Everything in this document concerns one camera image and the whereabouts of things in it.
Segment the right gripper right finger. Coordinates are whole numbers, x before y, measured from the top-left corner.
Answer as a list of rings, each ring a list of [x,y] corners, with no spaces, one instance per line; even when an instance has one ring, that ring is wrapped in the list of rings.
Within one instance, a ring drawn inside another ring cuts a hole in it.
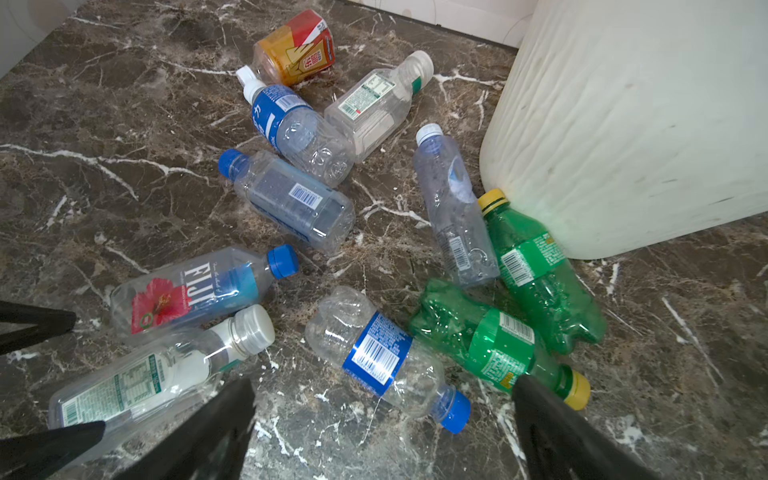
[[[532,479],[652,479],[640,465],[531,376],[512,390],[520,445]]]

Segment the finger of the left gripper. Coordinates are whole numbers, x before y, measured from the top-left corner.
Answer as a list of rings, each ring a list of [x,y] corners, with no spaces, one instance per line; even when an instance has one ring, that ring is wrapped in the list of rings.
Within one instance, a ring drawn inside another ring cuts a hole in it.
[[[27,348],[71,332],[77,315],[68,310],[1,302],[1,322],[26,325],[26,328],[1,334],[1,354]]]
[[[2,479],[47,479],[97,445],[106,428],[95,421],[1,440]]]

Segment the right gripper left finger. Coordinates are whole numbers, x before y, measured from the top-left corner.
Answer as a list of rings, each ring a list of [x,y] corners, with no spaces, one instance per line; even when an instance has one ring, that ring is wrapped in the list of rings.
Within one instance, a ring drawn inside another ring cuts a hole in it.
[[[254,428],[247,379],[225,386],[119,479],[238,479]]]

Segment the square clear bottle white cap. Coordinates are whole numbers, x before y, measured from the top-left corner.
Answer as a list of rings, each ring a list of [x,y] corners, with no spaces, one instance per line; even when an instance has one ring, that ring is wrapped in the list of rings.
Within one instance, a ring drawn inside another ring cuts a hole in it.
[[[272,320],[259,304],[207,330],[179,328],[54,393],[48,427],[103,421],[102,439],[68,466],[96,460],[215,396],[227,371],[274,341]]]

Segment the clear bottle pink red label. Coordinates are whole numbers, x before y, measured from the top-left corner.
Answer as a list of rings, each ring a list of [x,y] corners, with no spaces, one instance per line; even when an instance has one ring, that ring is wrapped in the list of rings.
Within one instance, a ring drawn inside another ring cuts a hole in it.
[[[138,346],[173,328],[197,327],[262,301],[278,280],[297,274],[284,244],[266,253],[230,246],[125,282],[110,294],[111,325]]]

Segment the clear bottle pale blue label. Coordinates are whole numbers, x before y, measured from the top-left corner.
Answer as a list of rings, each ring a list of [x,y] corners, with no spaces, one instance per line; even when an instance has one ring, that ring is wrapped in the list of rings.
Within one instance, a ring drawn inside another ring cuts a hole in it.
[[[352,229],[355,211],[347,196],[273,153],[228,149],[218,169],[259,213],[327,256],[339,250]]]

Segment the clear bottle blue label white cap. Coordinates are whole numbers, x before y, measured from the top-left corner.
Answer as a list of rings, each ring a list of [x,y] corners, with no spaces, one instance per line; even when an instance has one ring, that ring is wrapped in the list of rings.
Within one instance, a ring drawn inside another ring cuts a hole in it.
[[[236,77],[256,130],[282,157],[331,188],[346,179],[354,160],[340,131],[291,88],[265,83],[248,66]]]

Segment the orange red label bottle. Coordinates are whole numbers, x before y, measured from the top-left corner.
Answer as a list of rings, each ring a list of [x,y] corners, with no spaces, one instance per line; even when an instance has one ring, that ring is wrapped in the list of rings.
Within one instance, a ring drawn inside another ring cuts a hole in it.
[[[336,62],[333,36],[314,10],[293,17],[254,45],[252,70],[265,83],[293,86]]]

